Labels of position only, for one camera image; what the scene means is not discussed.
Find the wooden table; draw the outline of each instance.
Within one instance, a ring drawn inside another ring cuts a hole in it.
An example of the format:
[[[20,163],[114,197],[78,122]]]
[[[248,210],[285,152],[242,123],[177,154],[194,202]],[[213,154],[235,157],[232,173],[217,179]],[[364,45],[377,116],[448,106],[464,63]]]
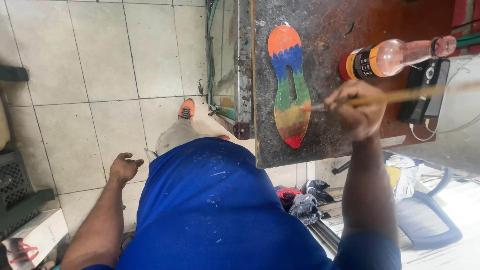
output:
[[[338,62],[343,53],[391,38],[409,42],[448,35],[454,3],[454,0],[251,0],[257,167],[351,154],[351,143],[343,137],[338,121],[329,113],[312,113],[299,148],[293,149],[281,139],[273,114],[277,79],[267,51],[268,35],[273,28],[288,23],[297,30],[302,41],[303,74],[314,105],[343,83],[338,75]],[[348,33],[352,22],[353,30]],[[369,82],[384,91],[403,89],[408,72],[406,68],[395,76]],[[294,99],[294,88],[290,89]],[[399,107],[399,103],[387,106],[381,125],[384,149],[422,143],[413,137],[408,124],[396,120]],[[437,120],[431,120],[429,127],[434,129],[436,125]],[[424,125],[416,126],[415,134],[420,138],[431,135]]]

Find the person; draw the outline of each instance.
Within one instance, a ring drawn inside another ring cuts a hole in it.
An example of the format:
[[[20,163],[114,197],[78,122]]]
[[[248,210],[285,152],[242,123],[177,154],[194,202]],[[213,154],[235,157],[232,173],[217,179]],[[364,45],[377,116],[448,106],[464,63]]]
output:
[[[384,168],[379,126],[385,104],[352,107],[381,90],[345,82],[324,101],[352,139],[342,199],[344,229],[334,260],[287,214],[254,155],[200,136],[186,101],[157,144],[137,212],[136,235],[120,256],[121,193],[143,160],[121,153],[100,198],[75,234],[61,269],[401,269],[396,208]]]

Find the khaki pants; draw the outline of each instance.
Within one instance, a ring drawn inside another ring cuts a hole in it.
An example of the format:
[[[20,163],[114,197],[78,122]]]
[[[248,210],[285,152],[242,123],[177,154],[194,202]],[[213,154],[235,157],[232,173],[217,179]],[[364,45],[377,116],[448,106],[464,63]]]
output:
[[[209,137],[207,134],[196,132],[190,121],[186,119],[178,119],[164,133],[160,134],[155,146],[155,152],[145,149],[148,160],[152,162],[155,158],[167,153],[173,148],[186,144],[198,138]]]

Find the hand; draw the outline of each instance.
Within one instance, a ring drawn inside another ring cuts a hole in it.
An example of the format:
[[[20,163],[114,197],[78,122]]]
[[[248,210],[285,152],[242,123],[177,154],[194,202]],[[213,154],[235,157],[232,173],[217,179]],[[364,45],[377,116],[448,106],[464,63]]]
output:
[[[120,153],[110,166],[110,181],[116,181],[122,187],[133,179],[137,174],[138,168],[143,165],[144,160],[126,160],[131,158],[131,153]]]
[[[382,94],[383,91],[364,81],[346,81],[324,102],[325,107],[340,117],[345,134],[353,141],[364,140],[379,131],[385,113],[385,102],[352,107],[345,103],[349,98]]]

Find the cardboard box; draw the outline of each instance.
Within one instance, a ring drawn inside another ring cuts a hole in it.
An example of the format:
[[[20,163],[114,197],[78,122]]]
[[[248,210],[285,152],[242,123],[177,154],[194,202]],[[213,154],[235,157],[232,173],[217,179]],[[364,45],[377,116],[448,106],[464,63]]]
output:
[[[61,209],[41,213],[2,241],[10,267],[12,270],[37,267],[67,233]]]

